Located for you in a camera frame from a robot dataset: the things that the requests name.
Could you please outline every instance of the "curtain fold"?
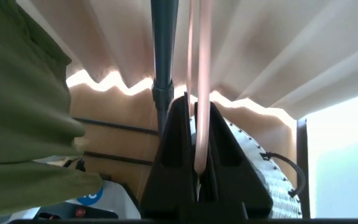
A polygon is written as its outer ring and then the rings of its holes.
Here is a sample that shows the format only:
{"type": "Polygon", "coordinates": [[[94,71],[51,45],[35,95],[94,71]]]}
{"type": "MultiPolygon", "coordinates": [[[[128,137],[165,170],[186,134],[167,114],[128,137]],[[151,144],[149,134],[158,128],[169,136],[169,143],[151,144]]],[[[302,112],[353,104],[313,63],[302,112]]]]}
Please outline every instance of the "curtain fold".
{"type": "Polygon", "coordinates": [[[71,62],[13,0],[0,0],[0,215],[97,192],[96,174],[33,162],[80,156],[65,83],[71,62]]]}

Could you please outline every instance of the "blue sticker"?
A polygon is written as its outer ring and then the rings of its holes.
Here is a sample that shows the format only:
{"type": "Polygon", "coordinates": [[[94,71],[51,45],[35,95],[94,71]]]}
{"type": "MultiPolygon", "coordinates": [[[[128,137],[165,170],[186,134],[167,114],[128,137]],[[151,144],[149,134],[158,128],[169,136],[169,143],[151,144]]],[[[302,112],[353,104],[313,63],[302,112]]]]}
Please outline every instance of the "blue sticker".
{"type": "Polygon", "coordinates": [[[98,202],[98,200],[102,197],[103,187],[100,188],[99,192],[96,194],[85,195],[84,197],[78,198],[77,201],[83,205],[93,205],[98,202]]]}

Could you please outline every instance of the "dark gray pole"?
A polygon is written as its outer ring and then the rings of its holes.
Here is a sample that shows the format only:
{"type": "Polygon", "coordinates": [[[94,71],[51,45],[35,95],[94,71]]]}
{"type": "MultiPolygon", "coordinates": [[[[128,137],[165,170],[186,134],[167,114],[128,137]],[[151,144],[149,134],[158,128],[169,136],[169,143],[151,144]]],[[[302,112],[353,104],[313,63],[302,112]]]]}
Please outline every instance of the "dark gray pole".
{"type": "Polygon", "coordinates": [[[152,88],[161,137],[173,99],[172,59],[177,28],[178,0],[151,0],[155,79],[152,88]]]}

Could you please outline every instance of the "pink tube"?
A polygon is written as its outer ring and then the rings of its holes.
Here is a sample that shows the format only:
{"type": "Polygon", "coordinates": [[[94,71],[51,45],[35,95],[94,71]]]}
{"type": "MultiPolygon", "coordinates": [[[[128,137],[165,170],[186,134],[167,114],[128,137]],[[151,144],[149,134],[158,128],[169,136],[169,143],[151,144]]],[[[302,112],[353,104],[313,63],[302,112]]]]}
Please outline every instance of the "pink tube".
{"type": "Polygon", "coordinates": [[[190,0],[190,16],[189,16],[189,41],[187,48],[187,103],[189,105],[189,115],[191,114],[190,108],[190,95],[191,95],[191,63],[193,53],[193,14],[194,14],[194,0],[190,0]]]}
{"type": "Polygon", "coordinates": [[[200,0],[200,58],[198,67],[198,112],[194,169],[205,170],[209,137],[209,73],[211,70],[211,0],[200,0]]]}

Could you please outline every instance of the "curtain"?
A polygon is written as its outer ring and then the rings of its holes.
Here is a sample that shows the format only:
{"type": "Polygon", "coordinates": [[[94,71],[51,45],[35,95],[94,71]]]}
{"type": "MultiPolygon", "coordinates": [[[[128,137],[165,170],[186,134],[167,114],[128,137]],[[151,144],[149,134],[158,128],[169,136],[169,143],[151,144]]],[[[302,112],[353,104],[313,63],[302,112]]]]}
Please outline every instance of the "curtain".
{"type": "Polygon", "coordinates": [[[80,156],[68,115],[71,62],[13,0],[0,0],[0,215],[97,192],[96,174],[35,162],[80,156]]]}

